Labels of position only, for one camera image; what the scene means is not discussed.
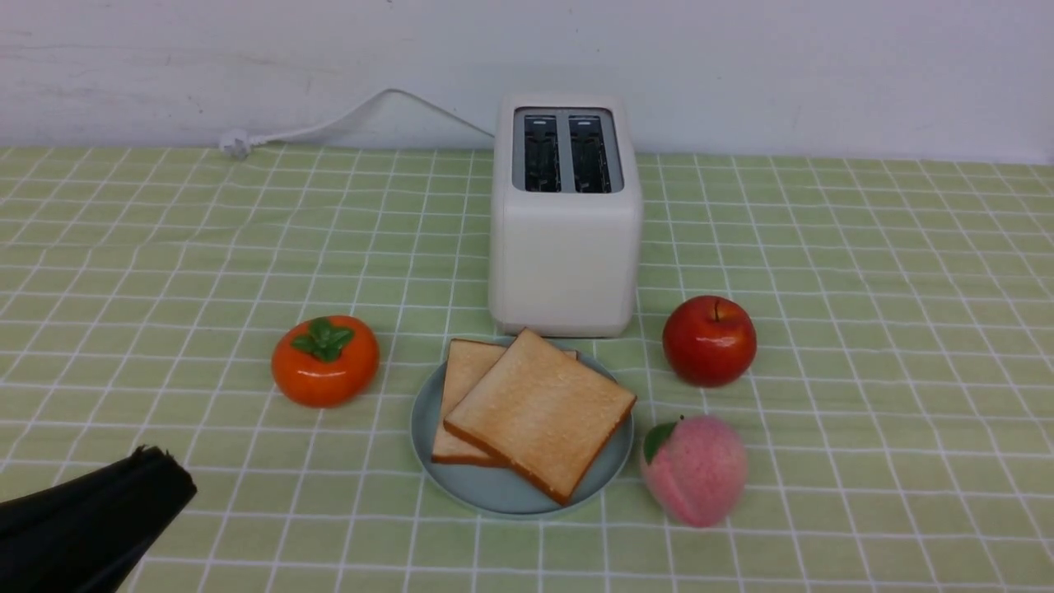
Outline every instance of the plate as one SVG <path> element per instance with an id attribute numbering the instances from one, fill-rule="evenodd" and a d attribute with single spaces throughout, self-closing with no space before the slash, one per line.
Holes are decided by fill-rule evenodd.
<path id="1" fill-rule="evenodd" d="M 512 339 L 503 337 L 492 342 L 508 347 Z M 559 342 L 550 340 L 549 343 L 568 350 Z M 592 357 L 579 352 L 579 362 L 614 381 L 614 377 Z M 417 394 L 410 413 L 410 438 L 417 461 L 429 479 L 451 498 L 477 513 L 510 519 L 540 519 L 569 512 L 597 496 L 622 472 L 629 459 L 633 448 L 632 414 L 608 440 L 566 507 L 561 507 L 512 470 L 432 463 L 432 443 L 440 421 L 446 372 L 447 363 L 444 362 Z"/>

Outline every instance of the power cord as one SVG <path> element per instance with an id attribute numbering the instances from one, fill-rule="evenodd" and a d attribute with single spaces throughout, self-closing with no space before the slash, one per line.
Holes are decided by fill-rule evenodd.
<path id="1" fill-rule="evenodd" d="M 489 130 L 483 130 L 480 126 L 475 125 L 474 123 L 466 121 L 465 119 L 458 117 L 450 110 L 442 107 L 435 104 L 434 102 L 429 101 L 428 99 L 422 97 L 421 95 L 416 95 L 414 93 L 395 86 L 388 86 L 367 96 L 364 100 L 355 103 L 340 116 L 335 117 L 329 121 L 324 121 L 323 123 L 312 125 L 310 127 L 302 127 L 300 130 L 293 130 L 289 132 L 279 132 L 275 134 L 266 134 L 266 135 L 250 135 L 249 132 L 240 127 L 229 130 L 219 137 L 219 149 L 230 157 L 236 158 L 238 160 L 245 160 L 246 157 L 248 157 L 249 154 L 253 151 L 254 146 L 262 145 L 268 142 L 273 142 L 275 140 L 288 140 L 297 136 L 306 136 L 308 134 L 314 134 L 316 132 L 320 132 L 326 127 L 335 125 L 337 122 L 344 120 L 347 117 L 351 117 L 352 114 L 366 106 L 367 103 L 379 97 L 380 95 L 385 95 L 387 93 L 398 93 L 402 95 L 406 95 L 410 98 L 416 99 L 433 108 L 443 112 L 444 114 L 450 117 L 453 117 L 454 119 L 461 121 L 462 123 L 465 123 L 466 125 L 473 127 L 474 130 L 483 132 L 484 134 L 491 137 L 494 136 L 493 132 Z"/>

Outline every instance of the pink peach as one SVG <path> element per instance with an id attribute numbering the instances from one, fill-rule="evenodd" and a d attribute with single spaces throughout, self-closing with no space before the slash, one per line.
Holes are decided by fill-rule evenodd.
<path id="1" fill-rule="evenodd" d="M 708 528 L 728 516 L 746 487 L 746 449 L 736 431 L 714 416 L 659 424 L 640 455 L 644 483 L 678 521 Z"/>

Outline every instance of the bread slice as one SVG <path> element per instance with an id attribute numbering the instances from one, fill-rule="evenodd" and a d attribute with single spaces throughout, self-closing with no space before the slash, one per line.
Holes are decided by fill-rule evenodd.
<path id="1" fill-rule="evenodd" d="M 505 347 L 454 338 L 447 353 L 447 375 L 443 381 L 443 402 L 440 404 L 440 423 L 432 442 L 432 463 L 504 468 L 505 462 L 451 435 L 443 426 L 446 418 L 469 390 L 494 367 L 505 354 Z M 578 351 L 565 351 L 571 360 L 579 359 Z"/>
<path id="2" fill-rule="evenodd" d="M 443 422 L 566 507 L 636 403 L 632 393 L 524 330 Z"/>

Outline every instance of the toaster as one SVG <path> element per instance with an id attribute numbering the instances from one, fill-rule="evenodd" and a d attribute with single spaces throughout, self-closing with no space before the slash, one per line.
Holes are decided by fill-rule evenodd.
<path id="1" fill-rule="evenodd" d="M 617 97 L 504 97 L 488 277 L 488 308 L 502 333 L 625 332 L 637 304 L 643 217 L 629 123 Z"/>

